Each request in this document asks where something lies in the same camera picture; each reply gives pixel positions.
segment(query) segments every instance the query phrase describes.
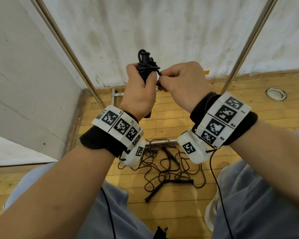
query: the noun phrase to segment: floor board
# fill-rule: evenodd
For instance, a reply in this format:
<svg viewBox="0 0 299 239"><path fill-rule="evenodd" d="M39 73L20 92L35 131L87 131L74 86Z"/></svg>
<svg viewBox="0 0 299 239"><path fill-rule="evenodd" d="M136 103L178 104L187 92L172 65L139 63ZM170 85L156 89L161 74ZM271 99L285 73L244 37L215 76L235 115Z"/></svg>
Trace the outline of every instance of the floor board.
<svg viewBox="0 0 299 239"><path fill-rule="evenodd" d="M223 84L223 82L213 84L213 91L220 92ZM267 97L265 91L272 87L285 90L287 99L278 102ZM252 110L257 112L260 120L289 131L299 131L299 75L237 81L231 85L229 92L249 104ZM110 104L111 94L101 94L101 97L105 104ZM121 100L122 97L117 97L115 104L118 106ZM96 100L89 97L78 137L91 127L91 121L101 111L102 109ZM191 128L192 124L189 113L175 104L168 92L157 92L151 118L140 121L145 139L175 139L182 132ZM173 155L178 152L177 149L170 149L170 151ZM165 157L166 154L160 151L154 159L154 163L160 166L160 160ZM233 149L228 146L222 147L215 153L212 160L215 175L219 174L220 169L239 159L240 157ZM198 169L197 165L190 161L189 165L190 171ZM0 168L0 209L18 181L26 172L36 166ZM157 226L168 227L168 237L174 239L210 238L212 233L207 228L203 217L207 204L215 195L216 185L208 162L203 163L202 168L206 177L206 185L203 188L196 189L191 185L166 184L152 198L150 203L144 202L144 199L149 195L144 190L144 185L147 182L144 175L148 168L137 171L130 168L120 170L118 169L118 159L115 159L106 179L113 185L129 192L128 207L150 229L156 230ZM152 170L148 173L147 178L152 179L157 175L157 171ZM191 178L194 179L195 185L201 185L204 182L201 173L191 176ZM157 186L159 181L155 180L153 184Z"/></svg>

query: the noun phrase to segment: finger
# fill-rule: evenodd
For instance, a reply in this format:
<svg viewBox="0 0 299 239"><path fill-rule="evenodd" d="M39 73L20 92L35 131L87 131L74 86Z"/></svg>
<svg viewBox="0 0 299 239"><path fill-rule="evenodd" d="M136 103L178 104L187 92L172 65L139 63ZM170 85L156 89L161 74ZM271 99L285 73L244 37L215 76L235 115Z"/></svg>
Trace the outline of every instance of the finger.
<svg viewBox="0 0 299 239"><path fill-rule="evenodd" d="M172 78L172 77L168 77L168 76L160 76L159 82L161 83L163 88L171 91L171 86L172 86L173 82L175 82L175 79L177 79L177 78Z"/></svg>
<svg viewBox="0 0 299 239"><path fill-rule="evenodd" d="M180 64L175 64L172 65L171 67L162 70L161 74L163 76L175 76L175 75L179 75L179 73L182 71L182 69L185 67L187 63L180 63Z"/></svg>
<svg viewBox="0 0 299 239"><path fill-rule="evenodd" d="M157 81L157 74L155 71L152 71L146 80L145 89L148 91L156 90L156 81Z"/></svg>
<svg viewBox="0 0 299 239"><path fill-rule="evenodd" d="M126 66L126 72L128 74L128 81L134 85L145 87L144 81L137 71L137 64L128 64Z"/></svg>

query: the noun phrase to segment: white shoe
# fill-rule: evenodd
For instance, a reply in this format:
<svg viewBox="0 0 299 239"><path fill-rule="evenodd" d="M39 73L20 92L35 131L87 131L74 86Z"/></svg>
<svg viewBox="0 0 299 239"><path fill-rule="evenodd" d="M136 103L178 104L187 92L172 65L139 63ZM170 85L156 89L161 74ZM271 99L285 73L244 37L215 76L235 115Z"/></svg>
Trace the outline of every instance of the white shoe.
<svg viewBox="0 0 299 239"><path fill-rule="evenodd" d="M205 210L205 223L211 231L214 230L218 201L219 201L219 192L217 190L215 197L207 205Z"/></svg>

